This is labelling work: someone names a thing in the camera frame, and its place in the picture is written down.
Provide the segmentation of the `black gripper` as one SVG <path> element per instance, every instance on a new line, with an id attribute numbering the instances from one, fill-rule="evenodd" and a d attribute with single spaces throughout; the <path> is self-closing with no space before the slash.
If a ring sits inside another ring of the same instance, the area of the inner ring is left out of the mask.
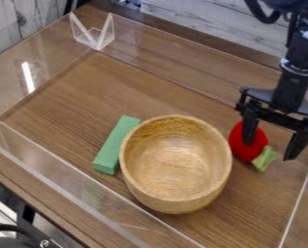
<path id="1" fill-rule="evenodd" d="M 294 100 L 278 100 L 271 89 L 243 87 L 240 92 L 236 110 L 242 113 L 243 142 L 252 144 L 260 120 L 271 122 L 294 131 L 284 160 L 296 159 L 308 145 L 308 101 L 298 106 Z"/>

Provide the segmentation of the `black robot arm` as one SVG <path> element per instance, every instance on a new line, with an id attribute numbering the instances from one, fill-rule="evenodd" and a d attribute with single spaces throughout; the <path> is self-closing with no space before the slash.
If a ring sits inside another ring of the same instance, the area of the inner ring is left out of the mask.
<path id="1" fill-rule="evenodd" d="M 284 158 L 295 159 L 308 145 L 308 0 L 244 0 L 258 20 L 275 23 L 290 16 L 282 76 L 271 90 L 244 87 L 236 103 L 242 114 L 242 140 L 254 142 L 258 124 L 266 120 L 294 131 Z"/>

